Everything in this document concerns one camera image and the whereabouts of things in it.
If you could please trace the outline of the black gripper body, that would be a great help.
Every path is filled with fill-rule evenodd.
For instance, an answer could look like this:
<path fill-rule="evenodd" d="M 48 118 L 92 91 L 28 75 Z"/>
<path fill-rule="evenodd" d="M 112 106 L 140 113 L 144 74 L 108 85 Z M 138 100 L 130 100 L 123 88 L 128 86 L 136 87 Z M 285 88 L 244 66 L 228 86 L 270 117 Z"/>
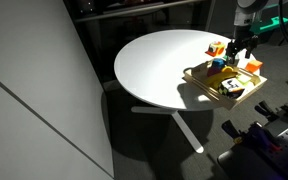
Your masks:
<path fill-rule="evenodd" d="M 236 26 L 228 48 L 230 50 L 253 50 L 257 47 L 257 43 L 258 36 L 250 31 L 249 26 Z"/>

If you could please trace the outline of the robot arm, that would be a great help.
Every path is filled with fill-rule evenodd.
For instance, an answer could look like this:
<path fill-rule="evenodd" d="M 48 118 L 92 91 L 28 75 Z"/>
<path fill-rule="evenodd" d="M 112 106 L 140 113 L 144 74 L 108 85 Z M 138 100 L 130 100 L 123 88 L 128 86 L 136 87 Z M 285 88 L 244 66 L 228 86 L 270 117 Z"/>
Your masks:
<path fill-rule="evenodd" d="M 249 58 L 257 47 L 258 36 L 251 31 L 251 26 L 259 20 L 259 12 L 265 8 L 269 0 L 236 0 L 233 38 L 226 48 L 227 63 L 233 65 L 236 55 L 246 50 Z"/>

